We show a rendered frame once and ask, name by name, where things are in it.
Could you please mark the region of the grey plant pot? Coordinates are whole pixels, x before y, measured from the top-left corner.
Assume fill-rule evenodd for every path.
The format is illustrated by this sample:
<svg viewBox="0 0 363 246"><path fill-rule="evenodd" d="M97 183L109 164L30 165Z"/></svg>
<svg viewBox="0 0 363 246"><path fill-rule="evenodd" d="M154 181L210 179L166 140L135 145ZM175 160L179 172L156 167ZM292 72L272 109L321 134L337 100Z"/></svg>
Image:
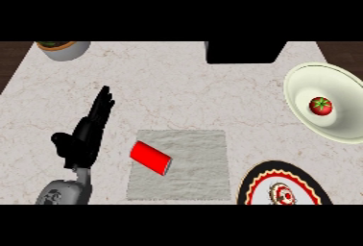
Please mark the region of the grey plant pot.
<svg viewBox="0 0 363 246"><path fill-rule="evenodd" d="M36 43L36 46L53 61L67 62L84 55L91 43L88 41L67 41L60 46L47 47L41 43Z"/></svg>

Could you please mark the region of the red tomato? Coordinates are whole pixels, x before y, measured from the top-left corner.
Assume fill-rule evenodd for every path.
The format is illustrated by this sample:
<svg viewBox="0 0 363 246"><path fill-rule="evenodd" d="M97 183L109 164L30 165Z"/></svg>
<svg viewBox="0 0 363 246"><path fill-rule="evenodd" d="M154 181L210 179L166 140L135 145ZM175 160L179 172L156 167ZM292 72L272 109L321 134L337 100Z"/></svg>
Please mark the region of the red tomato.
<svg viewBox="0 0 363 246"><path fill-rule="evenodd" d="M331 112L331 102L324 97L314 97L308 103L308 109L312 114L326 116Z"/></svg>

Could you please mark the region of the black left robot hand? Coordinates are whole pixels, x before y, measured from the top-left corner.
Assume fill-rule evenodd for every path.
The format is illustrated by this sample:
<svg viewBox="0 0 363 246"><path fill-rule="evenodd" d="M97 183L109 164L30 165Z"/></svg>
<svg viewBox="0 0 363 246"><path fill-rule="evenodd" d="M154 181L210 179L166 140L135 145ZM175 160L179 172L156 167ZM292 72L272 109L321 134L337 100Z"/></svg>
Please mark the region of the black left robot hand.
<svg viewBox="0 0 363 246"><path fill-rule="evenodd" d="M92 100L89 113L81 118L72 134L53 134L51 142L56 154L64 159L63 167L66 169L91 167L97 158L103 130L113 105L115 100L109 86L103 86Z"/></svg>

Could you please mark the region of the grey cloth placemat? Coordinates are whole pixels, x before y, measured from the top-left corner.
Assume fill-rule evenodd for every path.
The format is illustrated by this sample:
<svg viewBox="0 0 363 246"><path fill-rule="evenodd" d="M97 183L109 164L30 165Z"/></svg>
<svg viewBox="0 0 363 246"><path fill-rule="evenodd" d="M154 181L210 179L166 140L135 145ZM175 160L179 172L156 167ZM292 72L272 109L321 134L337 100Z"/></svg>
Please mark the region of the grey cloth placemat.
<svg viewBox="0 0 363 246"><path fill-rule="evenodd" d="M225 133L221 130L138 130L137 140L171 157L165 175L140 163L129 169L129 200L230 199Z"/></svg>

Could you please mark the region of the red can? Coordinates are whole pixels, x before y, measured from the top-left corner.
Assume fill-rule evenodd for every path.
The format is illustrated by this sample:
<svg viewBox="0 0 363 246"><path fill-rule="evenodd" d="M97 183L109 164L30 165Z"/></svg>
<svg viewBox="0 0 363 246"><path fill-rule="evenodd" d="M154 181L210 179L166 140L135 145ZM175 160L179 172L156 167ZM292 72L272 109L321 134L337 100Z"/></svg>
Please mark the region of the red can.
<svg viewBox="0 0 363 246"><path fill-rule="evenodd" d="M129 158L143 164L159 175L165 175L171 157L144 142L137 141L129 150Z"/></svg>

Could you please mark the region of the black appliance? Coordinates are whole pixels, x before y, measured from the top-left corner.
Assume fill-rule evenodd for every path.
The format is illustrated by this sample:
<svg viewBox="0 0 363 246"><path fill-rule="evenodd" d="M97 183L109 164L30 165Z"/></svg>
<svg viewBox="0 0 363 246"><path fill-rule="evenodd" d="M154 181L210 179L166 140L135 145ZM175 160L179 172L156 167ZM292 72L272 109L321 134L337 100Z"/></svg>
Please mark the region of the black appliance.
<svg viewBox="0 0 363 246"><path fill-rule="evenodd" d="M209 64L272 63L284 41L206 41L205 61Z"/></svg>

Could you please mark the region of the black red patterned plate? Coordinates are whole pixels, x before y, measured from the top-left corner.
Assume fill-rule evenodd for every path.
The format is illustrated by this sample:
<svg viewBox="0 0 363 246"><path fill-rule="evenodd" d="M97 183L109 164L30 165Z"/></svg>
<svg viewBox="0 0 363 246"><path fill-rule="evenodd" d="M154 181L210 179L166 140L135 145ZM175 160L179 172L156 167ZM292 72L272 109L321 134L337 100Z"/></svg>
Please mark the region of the black red patterned plate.
<svg viewBox="0 0 363 246"><path fill-rule="evenodd" d="M309 174L293 164L268 160L258 163L240 180L238 205L330 205L330 198Z"/></svg>

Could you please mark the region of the pale cream bowl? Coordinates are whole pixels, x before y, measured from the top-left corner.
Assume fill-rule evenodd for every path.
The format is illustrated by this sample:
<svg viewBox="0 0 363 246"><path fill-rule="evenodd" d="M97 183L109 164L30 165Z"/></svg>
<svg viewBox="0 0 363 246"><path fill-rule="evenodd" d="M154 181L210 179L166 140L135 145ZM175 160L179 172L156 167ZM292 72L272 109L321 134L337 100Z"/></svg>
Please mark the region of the pale cream bowl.
<svg viewBox="0 0 363 246"><path fill-rule="evenodd" d="M323 62L305 62L287 72L283 96L290 111L305 126L340 143L363 143L363 81L342 68ZM331 105L326 115L308 108L323 98Z"/></svg>

